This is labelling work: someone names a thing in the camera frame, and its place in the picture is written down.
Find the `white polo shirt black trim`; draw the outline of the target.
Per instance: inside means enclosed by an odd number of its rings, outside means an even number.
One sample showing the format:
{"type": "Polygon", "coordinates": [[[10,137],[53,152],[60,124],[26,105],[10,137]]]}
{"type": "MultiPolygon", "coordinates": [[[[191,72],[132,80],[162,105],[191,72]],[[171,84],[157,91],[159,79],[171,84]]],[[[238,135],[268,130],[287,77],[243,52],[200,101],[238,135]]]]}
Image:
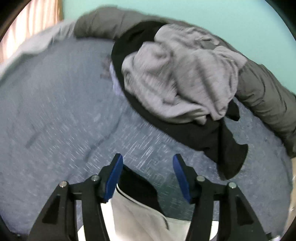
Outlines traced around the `white polo shirt black trim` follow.
{"type": "Polygon", "coordinates": [[[166,217],[154,186],[127,166],[101,209],[110,240],[185,240],[191,224],[166,217]]]}

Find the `cream tufted headboard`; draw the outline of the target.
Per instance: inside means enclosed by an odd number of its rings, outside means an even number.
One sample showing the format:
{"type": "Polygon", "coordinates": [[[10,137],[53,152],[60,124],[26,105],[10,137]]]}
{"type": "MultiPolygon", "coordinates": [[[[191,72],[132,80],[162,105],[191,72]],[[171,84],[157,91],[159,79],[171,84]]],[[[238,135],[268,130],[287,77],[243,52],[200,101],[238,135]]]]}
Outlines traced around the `cream tufted headboard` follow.
{"type": "Polygon", "coordinates": [[[288,228],[291,226],[295,218],[295,208],[296,208],[296,158],[292,158],[292,191],[290,194],[290,206],[288,211],[288,218],[285,225],[284,233],[287,232],[288,228]]]}

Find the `black garment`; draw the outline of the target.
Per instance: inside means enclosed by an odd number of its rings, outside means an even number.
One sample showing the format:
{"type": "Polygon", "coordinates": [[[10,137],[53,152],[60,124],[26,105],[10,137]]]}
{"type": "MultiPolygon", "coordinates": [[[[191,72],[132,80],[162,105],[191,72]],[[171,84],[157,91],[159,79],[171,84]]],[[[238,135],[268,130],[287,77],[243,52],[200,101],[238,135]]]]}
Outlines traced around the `black garment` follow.
{"type": "MultiPolygon", "coordinates": [[[[153,40],[157,30],[164,24],[156,21],[141,22],[116,38],[111,59],[120,87],[124,87],[121,67],[128,54],[139,50],[145,41],[153,40]]],[[[194,150],[202,151],[216,163],[225,179],[236,176],[242,168],[248,152],[247,144],[236,143],[224,120],[208,120],[203,126],[195,122],[167,123],[155,117],[126,90],[123,91],[131,107],[146,121],[168,134],[174,140],[194,150]]]]}

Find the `dark grey rolled duvet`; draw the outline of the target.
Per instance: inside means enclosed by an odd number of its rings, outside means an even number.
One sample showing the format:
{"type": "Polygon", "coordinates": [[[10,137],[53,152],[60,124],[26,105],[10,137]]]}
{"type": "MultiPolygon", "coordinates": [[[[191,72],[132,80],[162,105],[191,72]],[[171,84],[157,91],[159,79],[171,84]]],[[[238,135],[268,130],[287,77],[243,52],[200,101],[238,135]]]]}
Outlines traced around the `dark grey rolled duvet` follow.
{"type": "MultiPolygon", "coordinates": [[[[117,40],[128,29],[143,21],[192,26],[162,16],[102,6],[79,17],[74,26],[74,36],[117,40]]],[[[236,97],[281,138],[288,155],[294,158],[295,94],[282,86],[264,65],[248,59],[239,75],[236,97]]]]}

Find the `blue striped garment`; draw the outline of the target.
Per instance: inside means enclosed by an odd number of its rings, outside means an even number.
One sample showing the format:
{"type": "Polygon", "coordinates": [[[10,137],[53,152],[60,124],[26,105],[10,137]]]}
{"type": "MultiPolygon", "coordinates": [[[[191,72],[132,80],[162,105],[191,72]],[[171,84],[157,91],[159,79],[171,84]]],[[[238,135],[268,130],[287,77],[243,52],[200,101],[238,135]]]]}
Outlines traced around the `blue striped garment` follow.
{"type": "Polygon", "coordinates": [[[112,83],[113,83],[113,92],[117,95],[117,96],[122,96],[124,97],[125,94],[123,93],[123,90],[121,88],[121,85],[119,83],[119,80],[116,76],[116,73],[115,73],[115,69],[114,69],[114,65],[113,63],[111,62],[110,63],[110,66],[109,66],[109,72],[110,72],[110,76],[111,76],[111,80],[112,80],[112,83]]]}

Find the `grey crumpled garment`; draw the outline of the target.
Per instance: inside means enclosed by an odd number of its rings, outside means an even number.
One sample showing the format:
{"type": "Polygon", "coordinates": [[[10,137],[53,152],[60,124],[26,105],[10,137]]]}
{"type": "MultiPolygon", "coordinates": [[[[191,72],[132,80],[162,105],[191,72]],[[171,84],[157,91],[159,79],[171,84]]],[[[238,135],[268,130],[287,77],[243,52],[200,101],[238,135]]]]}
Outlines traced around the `grey crumpled garment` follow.
{"type": "Polygon", "coordinates": [[[226,113],[247,59],[195,27],[162,26],[152,42],[125,57],[125,90],[170,123],[217,121],[226,113]]]}

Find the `light grey pillow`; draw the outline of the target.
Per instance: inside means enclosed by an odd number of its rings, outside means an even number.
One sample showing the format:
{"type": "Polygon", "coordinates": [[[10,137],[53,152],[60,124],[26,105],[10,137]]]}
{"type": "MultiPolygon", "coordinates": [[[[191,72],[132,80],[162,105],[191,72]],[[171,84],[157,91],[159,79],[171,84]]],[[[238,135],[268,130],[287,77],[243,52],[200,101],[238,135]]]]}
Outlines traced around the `light grey pillow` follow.
{"type": "Polygon", "coordinates": [[[1,64],[1,80],[4,79],[8,72],[15,69],[23,59],[37,55],[51,45],[72,37],[75,23],[76,20],[62,21],[25,40],[15,53],[1,64]]]}

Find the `pink curtain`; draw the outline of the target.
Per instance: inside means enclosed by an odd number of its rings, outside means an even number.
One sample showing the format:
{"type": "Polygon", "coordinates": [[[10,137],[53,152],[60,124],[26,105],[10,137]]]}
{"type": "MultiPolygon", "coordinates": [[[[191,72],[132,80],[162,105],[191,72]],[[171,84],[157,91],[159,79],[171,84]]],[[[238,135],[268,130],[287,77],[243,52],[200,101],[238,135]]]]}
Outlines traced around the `pink curtain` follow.
{"type": "Polygon", "coordinates": [[[34,34],[57,24],[57,1],[30,1],[4,32],[1,40],[1,62],[34,34]]]}

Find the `wooden window frame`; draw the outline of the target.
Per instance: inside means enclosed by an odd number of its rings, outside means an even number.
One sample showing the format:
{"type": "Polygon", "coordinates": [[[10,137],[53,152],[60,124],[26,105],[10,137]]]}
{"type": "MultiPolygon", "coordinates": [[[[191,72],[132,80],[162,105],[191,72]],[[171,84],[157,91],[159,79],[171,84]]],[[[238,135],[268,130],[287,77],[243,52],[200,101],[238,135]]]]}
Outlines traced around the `wooden window frame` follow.
{"type": "Polygon", "coordinates": [[[63,1],[62,0],[57,0],[57,15],[58,15],[58,21],[64,20],[63,1]]]}

